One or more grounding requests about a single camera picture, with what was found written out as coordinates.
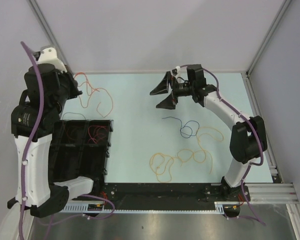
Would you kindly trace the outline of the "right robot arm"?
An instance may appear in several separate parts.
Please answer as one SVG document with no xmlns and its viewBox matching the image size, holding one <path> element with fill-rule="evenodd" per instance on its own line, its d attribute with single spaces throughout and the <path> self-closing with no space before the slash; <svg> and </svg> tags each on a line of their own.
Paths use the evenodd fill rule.
<svg viewBox="0 0 300 240">
<path fill-rule="evenodd" d="M 268 148 L 265 122 L 259 115 L 249 116 L 236 109 L 220 93 L 220 83 L 208 84 L 205 73 L 215 77 L 201 64 L 184 65 L 187 79 L 179 81 L 181 66 L 167 71 L 160 83 L 150 91 L 151 96 L 167 94 L 156 105 L 158 109 L 174 110 L 180 97 L 192 97 L 193 101 L 214 113 L 231 131 L 229 150 L 230 167 L 222 177 L 220 194 L 232 201 L 244 191 L 244 183 L 252 166 L 262 166 L 264 151 Z"/>
</svg>

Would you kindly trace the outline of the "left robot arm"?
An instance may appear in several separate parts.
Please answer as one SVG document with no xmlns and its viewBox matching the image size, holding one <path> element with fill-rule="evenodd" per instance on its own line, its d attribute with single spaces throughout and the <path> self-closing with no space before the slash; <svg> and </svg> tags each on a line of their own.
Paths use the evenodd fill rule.
<svg viewBox="0 0 300 240">
<path fill-rule="evenodd" d="M 32 66 L 24 74 L 26 89 L 11 113 L 11 133 L 18 156 L 18 188 L 8 201 L 11 209 L 19 203 L 33 217 L 44 218 L 60 212 L 69 200 L 85 195 L 100 196 L 101 188 L 86 176 L 50 182 L 49 151 L 53 130 L 67 100 L 81 94 L 68 72 L 51 63 Z"/>
</svg>

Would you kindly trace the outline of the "black compartment bin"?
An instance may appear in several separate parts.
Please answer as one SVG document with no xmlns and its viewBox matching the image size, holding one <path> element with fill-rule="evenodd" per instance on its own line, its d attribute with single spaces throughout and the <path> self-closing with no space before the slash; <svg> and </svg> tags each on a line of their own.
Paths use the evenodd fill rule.
<svg viewBox="0 0 300 240">
<path fill-rule="evenodd" d="M 113 120 L 60 120 L 54 124 L 48 156 L 48 180 L 88 177 L 102 184 L 110 157 Z"/>
</svg>

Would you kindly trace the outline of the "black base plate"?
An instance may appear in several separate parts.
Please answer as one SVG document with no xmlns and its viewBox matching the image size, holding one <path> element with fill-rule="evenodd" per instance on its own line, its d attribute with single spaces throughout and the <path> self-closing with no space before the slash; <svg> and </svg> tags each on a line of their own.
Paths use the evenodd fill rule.
<svg viewBox="0 0 300 240">
<path fill-rule="evenodd" d="M 116 210 L 212 210 L 215 202 L 251 199 L 247 186 L 226 190 L 219 183 L 107 183 L 89 194 L 102 193 Z"/>
</svg>

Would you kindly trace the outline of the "aluminium frame rail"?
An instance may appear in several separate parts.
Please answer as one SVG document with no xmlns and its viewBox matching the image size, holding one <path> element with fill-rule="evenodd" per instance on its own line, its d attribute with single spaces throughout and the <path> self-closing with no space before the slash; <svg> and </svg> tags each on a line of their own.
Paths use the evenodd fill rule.
<svg viewBox="0 0 300 240">
<path fill-rule="evenodd" d="M 250 202 L 253 204 L 298 204 L 292 183 L 247 183 Z"/>
</svg>

